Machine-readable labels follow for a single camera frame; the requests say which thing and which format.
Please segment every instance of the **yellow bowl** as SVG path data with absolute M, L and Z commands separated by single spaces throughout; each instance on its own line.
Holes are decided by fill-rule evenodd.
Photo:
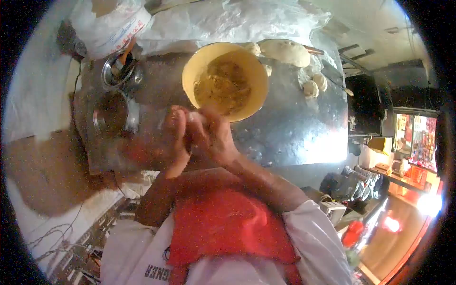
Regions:
M 257 57 L 245 48 L 229 42 L 216 42 L 200 48 L 184 66 L 182 87 L 193 106 L 197 109 L 201 108 L 202 106 L 195 99 L 195 83 L 207 70 L 207 66 L 212 60 L 227 53 L 230 53 L 230 60 L 242 68 L 251 87 L 246 105 L 238 112 L 226 116 L 230 122 L 236 122 L 246 119 L 260 110 L 268 95 L 268 74 Z

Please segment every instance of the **red apron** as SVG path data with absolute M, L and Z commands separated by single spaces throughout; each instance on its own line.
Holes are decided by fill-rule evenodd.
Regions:
M 231 254 L 281 262 L 289 284 L 302 284 L 295 264 L 300 258 L 282 219 L 264 203 L 236 188 L 208 191 L 205 187 L 204 193 L 190 193 L 178 200 L 168 260 L 174 266 L 170 285 L 185 284 L 189 265 L 200 258 Z

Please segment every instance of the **dough ball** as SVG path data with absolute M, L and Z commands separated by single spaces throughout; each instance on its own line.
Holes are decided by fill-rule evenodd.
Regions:
M 259 45 L 261 53 L 281 62 L 306 67 L 311 63 L 311 55 L 307 49 L 295 41 L 267 40 Z
M 307 81 L 306 83 L 304 83 L 302 88 L 304 89 L 304 95 L 307 98 L 318 97 L 318 86 L 315 83 L 315 81 L 313 81 L 313 80 Z
M 249 52 L 253 53 L 256 56 L 259 56 L 261 54 L 261 50 L 259 48 L 259 45 L 256 42 L 248 42 L 244 47 Z
M 267 65 L 267 64 L 263 64 L 263 67 L 266 69 L 266 73 L 268 74 L 268 77 L 271 76 L 272 74 L 272 67 Z
M 325 92 L 328 88 L 328 80 L 323 74 L 315 74 L 312 80 L 317 84 L 320 91 Z

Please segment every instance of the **white plastic bag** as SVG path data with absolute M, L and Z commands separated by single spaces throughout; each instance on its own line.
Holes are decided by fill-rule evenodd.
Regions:
M 113 11 L 98 18 L 92 12 L 92 0 L 76 4 L 70 21 L 91 59 L 103 58 L 125 47 L 149 23 L 152 16 L 144 3 L 145 0 L 117 0 Z
M 157 13 L 137 35 L 143 54 L 194 52 L 217 41 L 287 38 L 311 46 L 309 35 L 330 19 L 296 0 L 204 0 Z

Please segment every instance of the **hand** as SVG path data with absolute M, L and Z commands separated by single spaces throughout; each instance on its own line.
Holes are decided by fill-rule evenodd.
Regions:
M 192 116 L 187 125 L 193 144 L 216 164 L 227 167 L 239 156 L 229 121 L 211 109 L 200 109 L 201 116 Z
M 165 153 L 169 162 L 165 169 L 167 178 L 179 176 L 190 160 L 185 136 L 187 114 L 188 110 L 184 107 L 173 105 L 165 118 L 163 133 L 164 143 L 167 146 Z

